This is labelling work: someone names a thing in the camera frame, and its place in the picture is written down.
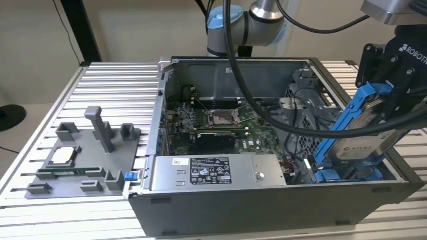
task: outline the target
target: floor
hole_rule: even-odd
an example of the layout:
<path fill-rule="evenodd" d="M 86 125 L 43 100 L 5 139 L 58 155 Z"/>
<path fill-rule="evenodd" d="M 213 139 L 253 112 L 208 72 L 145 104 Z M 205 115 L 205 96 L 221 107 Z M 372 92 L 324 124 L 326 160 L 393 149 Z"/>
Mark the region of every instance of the floor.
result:
<path fill-rule="evenodd" d="M 22 105 L 26 110 L 25 120 L 11 129 L 0 132 L 0 146 L 19 151 L 30 138 L 51 104 Z M 9 169 L 17 154 L 0 149 L 0 179 Z"/>

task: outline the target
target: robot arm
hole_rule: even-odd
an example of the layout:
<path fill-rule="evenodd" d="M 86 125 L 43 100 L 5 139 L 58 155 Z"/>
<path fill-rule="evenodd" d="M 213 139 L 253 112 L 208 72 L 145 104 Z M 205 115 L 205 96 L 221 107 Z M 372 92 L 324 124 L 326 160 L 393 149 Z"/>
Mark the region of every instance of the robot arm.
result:
<path fill-rule="evenodd" d="M 230 29 L 236 46 L 268 46 L 284 34 L 284 17 L 274 0 L 256 0 L 248 11 L 230 6 Z M 206 51 L 225 57 L 222 7 L 212 9 L 206 20 Z"/>
<path fill-rule="evenodd" d="M 360 10 L 386 25 L 427 24 L 425 0 L 364 0 Z"/>

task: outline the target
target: cable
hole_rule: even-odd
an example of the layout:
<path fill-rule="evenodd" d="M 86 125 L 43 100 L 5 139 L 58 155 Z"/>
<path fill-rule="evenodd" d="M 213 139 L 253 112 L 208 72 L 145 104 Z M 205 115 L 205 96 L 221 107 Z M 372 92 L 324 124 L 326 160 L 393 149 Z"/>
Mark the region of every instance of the cable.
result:
<path fill-rule="evenodd" d="M 356 138 L 368 135 L 374 135 L 389 130 L 393 130 L 401 126 L 408 125 L 408 123 L 425 116 L 427 114 L 427 107 L 422 106 L 418 109 L 410 111 L 404 116 L 400 116 L 385 123 L 366 126 L 357 129 L 350 130 L 340 130 L 340 131 L 321 131 L 321 130 L 309 130 L 302 129 L 298 127 L 289 126 L 282 122 L 274 120 L 268 113 L 261 109 L 261 107 L 256 104 L 256 101 L 250 95 L 248 86 L 245 84 L 242 74 L 237 65 L 237 60 L 234 56 L 234 49 L 233 49 L 233 39 L 232 39 L 232 28 L 230 28 L 230 0 L 224 0 L 222 2 L 222 9 L 224 9 L 224 17 L 222 17 L 222 24 L 224 24 L 224 39 L 225 39 L 225 50 L 226 56 L 229 60 L 229 66 L 232 69 L 234 81 L 240 88 L 241 94 L 245 98 L 246 103 L 250 105 L 256 114 L 265 120 L 274 128 L 294 135 L 302 135 L 308 137 L 317 137 L 322 139 L 342 139 L 342 138 Z"/>
<path fill-rule="evenodd" d="M 198 5 L 198 8 L 201 10 L 204 17 L 206 17 L 208 11 L 206 11 L 205 5 L 202 4 L 202 1 L 201 0 L 193 0 L 193 1 Z"/>
<path fill-rule="evenodd" d="M 296 125 L 296 121 L 297 121 L 297 117 L 298 117 L 298 106 L 296 104 L 296 99 L 293 98 L 293 116 L 292 116 L 292 126 Z M 284 150 L 286 152 L 286 154 L 294 159 L 294 160 L 298 160 L 298 161 L 302 161 L 302 159 L 300 157 L 297 157 L 297 155 L 294 154 L 296 153 L 296 150 L 297 150 L 297 144 L 298 144 L 298 141 L 296 140 L 296 143 L 294 143 L 294 151 L 292 152 L 289 150 L 289 139 L 290 139 L 290 136 L 293 134 L 292 133 L 288 133 L 286 136 L 285 136 L 285 139 L 284 139 Z"/>
<path fill-rule="evenodd" d="M 293 93 L 293 95 L 296 96 L 296 94 L 300 92 L 300 90 L 310 90 L 310 91 L 314 91 L 316 94 L 318 94 L 320 96 L 320 93 L 317 92 L 316 89 L 313 89 L 312 87 L 301 87 L 296 90 L 296 92 Z"/>
<path fill-rule="evenodd" d="M 310 33 L 314 33 L 314 34 L 334 34 L 348 28 L 350 28 L 353 25 L 361 23 L 364 20 L 366 20 L 369 18 L 368 15 L 364 15 L 361 16 L 360 18 L 357 18 L 356 20 L 353 20 L 350 23 L 345 24 L 344 26 L 340 26 L 334 29 L 330 29 L 330 30 L 318 30 L 318 29 L 314 29 L 314 28 L 310 28 L 302 24 L 300 24 L 285 12 L 282 6 L 281 6 L 281 3 L 280 3 L 280 0 L 274 0 L 274 3 L 277 5 L 277 8 L 278 8 L 278 11 L 280 13 L 282 14 L 284 18 L 296 26 L 298 27 L 300 29 L 310 32 Z"/>
<path fill-rule="evenodd" d="M 177 109 L 177 111 L 181 111 L 184 114 L 186 114 L 186 116 L 188 116 L 188 120 L 189 120 L 189 124 L 188 124 L 188 126 L 186 127 L 189 127 L 190 125 L 192 125 L 192 117 L 190 117 L 190 115 L 189 115 L 189 113 L 185 111 L 185 110 L 182 110 L 182 109 Z"/>
<path fill-rule="evenodd" d="M 328 120 L 328 119 L 325 119 L 325 118 L 322 118 L 322 117 L 320 117 L 320 116 L 313 116 L 316 119 L 320 119 L 320 120 L 322 120 L 322 121 L 325 121 L 326 123 L 329 123 L 329 124 L 336 124 L 336 121 L 332 121 L 332 120 Z"/>
<path fill-rule="evenodd" d="M 0 149 L 2 149 L 3 151 L 7 151 L 7 152 L 10 152 L 10 153 L 19 154 L 19 152 L 18 152 L 18 151 L 13 151 L 13 150 L 10 150 L 10 149 L 7 149 L 7 148 L 2 147 L 2 146 L 0 146 Z"/>
<path fill-rule="evenodd" d="M 78 56 L 77 56 L 75 49 L 74 49 L 73 42 L 71 42 L 71 37 L 70 37 L 70 35 L 69 35 L 69 31 L 67 31 L 67 29 L 66 29 L 66 26 L 65 26 L 65 23 L 63 23 L 61 14 L 59 14 L 58 6 L 55 5 L 55 1 L 54 1 L 54 0 L 51 0 L 51 2 L 53 2 L 53 5 L 54 5 L 54 9 L 55 9 L 55 13 L 57 13 L 57 16 L 58 16 L 61 25 L 62 25 L 62 27 L 63 27 L 63 29 L 65 29 L 65 32 L 66 32 L 70 49 L 71 49 L 74 58 L 77 59 L 77 64 L 79 65 L 79 58 L 78 58 Z"/>

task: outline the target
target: power supply label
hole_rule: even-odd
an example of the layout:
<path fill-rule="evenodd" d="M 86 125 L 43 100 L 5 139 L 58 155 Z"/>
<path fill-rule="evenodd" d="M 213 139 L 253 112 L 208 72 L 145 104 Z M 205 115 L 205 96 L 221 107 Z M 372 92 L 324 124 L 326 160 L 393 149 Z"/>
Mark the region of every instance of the power supply label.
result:
<path fill-rule="evenodd" d="M 193 185 L 232 183 L 228 157 L 190 158 L 189 164 Z"/>

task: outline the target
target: slotted metal table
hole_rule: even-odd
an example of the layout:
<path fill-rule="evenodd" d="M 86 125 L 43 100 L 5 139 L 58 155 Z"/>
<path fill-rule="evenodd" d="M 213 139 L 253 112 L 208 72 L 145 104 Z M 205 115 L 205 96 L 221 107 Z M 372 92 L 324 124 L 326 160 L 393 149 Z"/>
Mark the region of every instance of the slotted metal table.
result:
<path fill-rule="evenodd" d="M 352 97 L 356 93 L 357 66 L 348 65 L 345 61 L 321 63 Z M 74 122 L 79 129 L 90 128 L 90 122 L 83 118 L 87 106 L 102 107 L 102 119 L 111 127 L 133 123 L 141 129 L 133 169 L 144 168 L 157 94 L 157 74 L 157 63 L 91 63 L 89 67 L 78 69 L 0 181 L 0 238 L 146 239 L 130 205 L 122 196 L 26 200 L 25 188 L 31 183 L 34 173 L 54 145 L 54 130 L 59 123 Z M 425 132 L 412 131 L 394 149 L 422 181 L 427 181 Z M 184 239 L 427 239 L 427 187 L 402 203 L 380 207 L 356 226 L 196 236 Z"/>

